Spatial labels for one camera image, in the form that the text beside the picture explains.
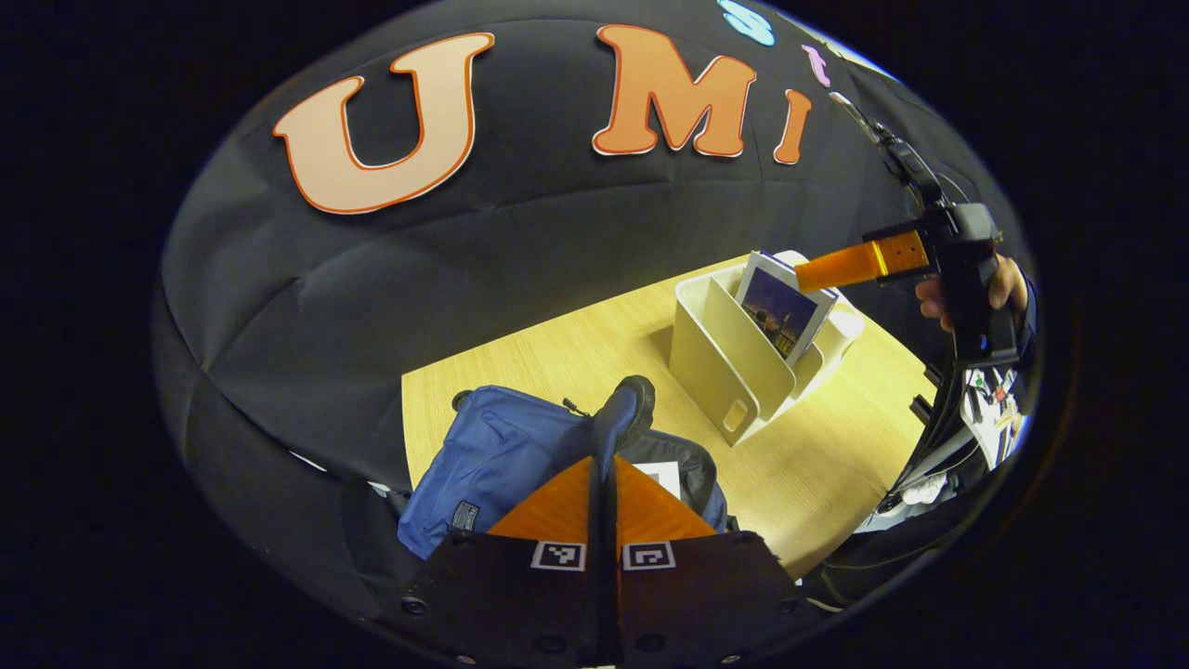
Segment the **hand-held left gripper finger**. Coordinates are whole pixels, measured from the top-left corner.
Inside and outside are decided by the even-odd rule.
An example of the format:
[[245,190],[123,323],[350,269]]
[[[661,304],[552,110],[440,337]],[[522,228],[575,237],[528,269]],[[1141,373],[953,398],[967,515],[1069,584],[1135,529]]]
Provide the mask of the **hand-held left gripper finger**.
[[623,457],[610,479],[619,665],[756,665],[819,626],[760,534],[715,530]]
[[531,492],[489,532],[454,529],[378,618],[443,665],[579,665],[599,651],[594,457]]

